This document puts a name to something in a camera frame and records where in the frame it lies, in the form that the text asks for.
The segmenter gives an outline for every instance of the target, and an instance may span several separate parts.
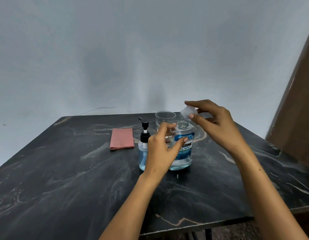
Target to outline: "folded cloth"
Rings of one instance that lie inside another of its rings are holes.
[[[126,129],[113,129],[110,149],[121,149],[134,147],[132,128]]]

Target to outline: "white bottle cap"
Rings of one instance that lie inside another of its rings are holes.
[[[187,106],[180,113],[184,116],[184,118],[187,121],[191,121],[191,119],[189,118],[189,114],[191,114],[191,113],[198,114],[197,110],[192,106]]]

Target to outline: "blue mouthwash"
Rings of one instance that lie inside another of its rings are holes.
[[[188,137],[188,141],[180,149],[176,159],[170,166],[170,170],[180,170],[189,166],[192,162],[191,148],[194,139],[194,131],[196,128],[187,121],[182,113],[179,114],[179,120],[173,133],[173,137],[170,139],[169,148],[172,148],[176,142],[182,137]]]
[[[143,132],[140,135],[140,142],[139,146],[139,168],[144,171],[145,169],[145,162],[148,156],[148,139],[150,137],[150,133],[148,132],[149,122],[144,120],[143,118],[139,117],[141,120]]]

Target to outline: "marble tabletop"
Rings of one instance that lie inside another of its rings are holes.
[[[62,117],[0,167],[0,240],[97,240],[139,175],[141,123],[154,114]],[[110,151],[113,128],[136,147]],[[169,171],[150,201],[141,236],[208,229],[252,218],[238,168],[199,127],[192,165]],[[309,168],[238,125],[293,212],[309,211]]]

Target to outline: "person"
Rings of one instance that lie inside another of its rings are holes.
[[[185,104],[198,108],[198,113],[209,112],[213,116],[213,118],[204,119],[200,115],[191,114],[190,118],[216,143],[226,149],[236,162],[262,238],[309,240],[245,142],[230,112],[210,100],[185,101]],[[149,138],[145,170],[99,240],[137,240],[139,238],[152,194],[176,158],[178,151],[188,140],[185,137],[181,138],[173,148],[168,149],[165,135],[174,127],[176,124],[163,122],[158,132]]]

